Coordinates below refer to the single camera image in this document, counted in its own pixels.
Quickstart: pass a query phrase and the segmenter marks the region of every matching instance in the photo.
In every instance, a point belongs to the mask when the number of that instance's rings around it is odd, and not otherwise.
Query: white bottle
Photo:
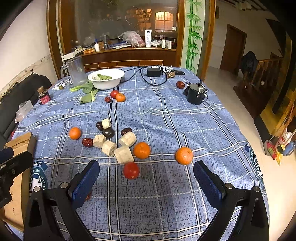
[[[100,51],[100,46],[99,46],[98,43],[96,43],[96,44],[94,45],[94,47],[95,47],[95,49],[96,49],[96,52],[99,52],[99,51]]]
[[[151,29],[145,30],[145,45],[146,45],[146,48],[151,48],[151,34],[152,34]]]

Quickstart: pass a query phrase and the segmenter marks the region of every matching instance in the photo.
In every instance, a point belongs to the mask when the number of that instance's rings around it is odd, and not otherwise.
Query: table
[[[130,69],[122,81],[135,73],[133,67],[122,69]],[[193,164],[183,166],[175,160],[176,150],[188,146],[194,152],[193,162],[203,160],[223,182],[245,189],[259,186],[269,216],[259,164],[237,123],[211,90],[201,105],[187,102],[176,82],[195,83],[199,79],[191,71],[176,69],[185,75],[168,79],[158,87],[146,84],[137,73],[115,88],[126,95],[126,101],[120,103],[104,102],[110,91],[99,91],[94,102],[80,105],[82,91],[72,93],[69,87],[49,90],[52,100],[45,105],[36,104],[13,137],[31,131],[37,139],[31,190],[36,185],[55,188],[61,182],[69,182],[90,160],[97,160],[101,171],[92,197],[77,210],[96,239],[197,240],[216,210],[194,178]],[[163,81],[145,78],[150,83]],[[96,122],[105,118],[111,120],[115,131],[112,141],[118,147],[120,131],[126,127],[132,128],[137,142],[150,145],[148,159],[135,158],[139,178],[126,179],[123,166],[115,158],[107,157],[96,147],[82,146],[82,138],[101,133]],[[68,137],[74,126],[82,130],[77,141]],[[230,235],[239,211],[238,207],[221,240]],[[67,237],[58,210],[55,213]]]

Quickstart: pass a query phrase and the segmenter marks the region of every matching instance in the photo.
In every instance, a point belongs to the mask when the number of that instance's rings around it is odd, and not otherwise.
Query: metal screw
[[[41,189],[40,186],[36,186],[34,187],[34,192],[38,192],[40,189]]]
[[[231,183],[226,183],[225,186],[228,189],[232,189],[233,188],[233,185]]]
[[[61,188],[66,188],[68,186],[68,183],[64,182],[61,184]]]
[[[257,186],[254,186],[253,189],[254,189],[255,192],[260,192],[260,188],[257,187]]]

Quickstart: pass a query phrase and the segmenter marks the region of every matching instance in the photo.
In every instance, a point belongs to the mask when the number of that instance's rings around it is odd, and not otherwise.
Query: green vegetable
[[[100,80],[110,80],[110,79],[112,79],[112,77],[108,76],[108,75],[98,74],[98,77],[100,78]]]
[[[95,96],[98,93],[98,89],[93,88],[93,90],[91,90],[90,93],[84,95],[81,100],[80,100],[80,104],[85,104],[85,103],[90,103],[90,102],[94,102],[95,101]]]
[[[85,84],[83,85],[78,85],[78,86],[75,86],[73,88],[70,88],[70,91],[71,92],[74,92],[74,91],[77,91],[77,90],[80,90],[82,89],[82,91],[85,93],[85,94],[88,94],[91,92],[91,90],[93,89],[94,85],[92,82],[86,82]]]

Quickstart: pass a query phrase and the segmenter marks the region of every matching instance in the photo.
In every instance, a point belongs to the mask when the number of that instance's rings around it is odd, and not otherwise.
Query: orange
[[[188,147],[181,147],[176,152],[176,160],[182,165],[190,164],[193,160],[193,152]]]
[[[124,102],[126,100],[126,96],[122,93],[119,93],[115,97],[117,102]]]
[[[78,140],[81,137],[81,130],[78,127],[73,127],[70,131],[69,131],[69,137],[72,140]]]
[[[140,159],[145,159],[150,155],[150,146],[145,142],[139,142],[133,148],[133,154]]]

